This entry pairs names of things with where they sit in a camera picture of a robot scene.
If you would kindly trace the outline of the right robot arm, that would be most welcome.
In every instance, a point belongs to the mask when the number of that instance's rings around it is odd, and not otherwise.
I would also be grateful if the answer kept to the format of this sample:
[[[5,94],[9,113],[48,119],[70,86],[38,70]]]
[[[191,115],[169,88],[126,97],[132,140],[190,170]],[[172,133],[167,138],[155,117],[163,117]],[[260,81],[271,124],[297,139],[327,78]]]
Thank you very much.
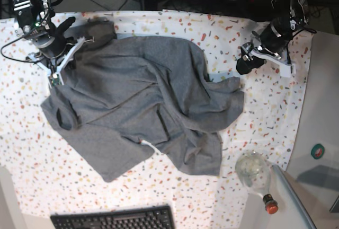
[[[13,2],[13,11],[17,29],[22,31],[22,35],[15,40],[1,47],[1,55],[9,60],[24,62],[6,56],[3,50],[25,39],[30,40],[39,50],[38,61],[46,60],[48,66],[60,66],[62,63],[67,65],[73,56],[71,48],[76,44],[73,38],[66,38],[64,33],[75,22],[75,17],[69,17],[60,25],[55,26],[52,18],[55,16],[54,6],[60,4],[63,0],[11,0]]]

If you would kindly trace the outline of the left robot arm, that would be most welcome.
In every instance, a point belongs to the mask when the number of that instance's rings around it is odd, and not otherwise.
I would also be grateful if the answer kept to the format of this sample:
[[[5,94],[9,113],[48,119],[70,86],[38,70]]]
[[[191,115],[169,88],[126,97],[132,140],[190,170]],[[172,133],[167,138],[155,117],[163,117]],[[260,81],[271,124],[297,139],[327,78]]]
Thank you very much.
[[[306,27],[303,3],[305,0],[271,0],[272,7],[278,10],[278,16],[261,33],[252,31],[251,40],[241,46],[241,58],[236,69],[241,75],[260,68],[268,60],[279,65],[280,76],[290,77],[296,72],[289,54],[289,43],[299,33],[307,31],[317,33]]]

